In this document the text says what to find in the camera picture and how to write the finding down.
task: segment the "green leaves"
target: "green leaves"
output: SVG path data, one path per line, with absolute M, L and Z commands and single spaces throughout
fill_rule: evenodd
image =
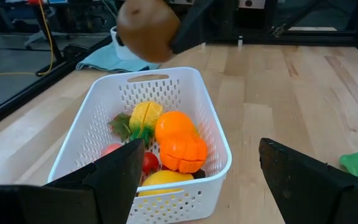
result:
M 131 116 L 120 113 L 108 123 L 108 125 L 110 125 L 111 132 L 118 135 L 122 142 L 124 142 L 132 134 L 131 129 L 129 129 L 130 118 Z
M 136 129 L 133 132 L 132 136 L 131 136 L 131 140 L 134 140 L 134 139 L 137 139 L 137 138 L 142 138 L 143 141 L 144 141 L 145 147 L 147 147 L 149 145 L 150 138 L 152 138 L 153 135 L 154 135 L 153 129 L 150 129 L 148 127 L 144 127 L 142 132 L 140 132 L 140 129 Z

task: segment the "basket handle hole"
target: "basket handle hole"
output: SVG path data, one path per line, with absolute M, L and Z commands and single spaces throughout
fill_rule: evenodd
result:
M 152 80 L 164 80 L 168 79 L 169 75 L 160 75 L 160 74 L 154 74 L 154 75 L 141 75 L 138 77 L 130 78 L 127 80 L 129 83 L 134 82 L 144 82 L 144 81 L 152 81 Z

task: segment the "cherry tomato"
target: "cherry tomato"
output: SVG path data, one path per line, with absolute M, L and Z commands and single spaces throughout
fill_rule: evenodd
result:
M 144 154 L 142 170 L 146 175 L 148 175 L 150 171 L 157 171 L 158 165 L 159 162 L 157 156 L 155 156 L 152 152 L 146 152 Z
M 119 147 L 121 147 L 121 144 L 119 144 L 119 143 L 114 143 L 114 144 L 109 145 L 107 148 L 103 149 L 101 157 L 109 154 L 110 152 L 115 151 Z

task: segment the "orange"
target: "orange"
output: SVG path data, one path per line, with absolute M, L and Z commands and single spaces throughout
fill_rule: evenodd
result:
M 160 158 L 164 166 L 183 174 L 197 172 L 208 154 L 204 140 L 190 134 L 165 138 L 160 144 Z
M 178 134 L 196 135 L 196 128 L 189 116 L 181 111 L 170 111 L 161 115 L 155 125 L 155 138 L 162 140 Z

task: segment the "yellow fruit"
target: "yellow fruit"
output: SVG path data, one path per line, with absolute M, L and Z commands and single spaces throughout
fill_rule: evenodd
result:
M 161 170 L 154 174 L 152 174 L 149 178 L 147 178 L 143 187 L 157 185 L 157 184 L 167 184 L 174 182 L 181 182 L 186 180 L 193 180 L 193 176 L 191 174 L 181 174 L 179 172 L 170 171 L 170 170 Z M 149 195 L 157 195 L 157 194 L 166 194 L 170 192 L 181 191 L 182 189 L 164 189 L 164 190 L 149 190 L 146 192 L 139 193 L 139 196 L 149 196 Z
M 147 145 L 154 135 L 155 124 L 162 113 L 162 105 L 155 102 L 148 101 L 136 105 L 129 120 L 132 139 L 142 138 Z

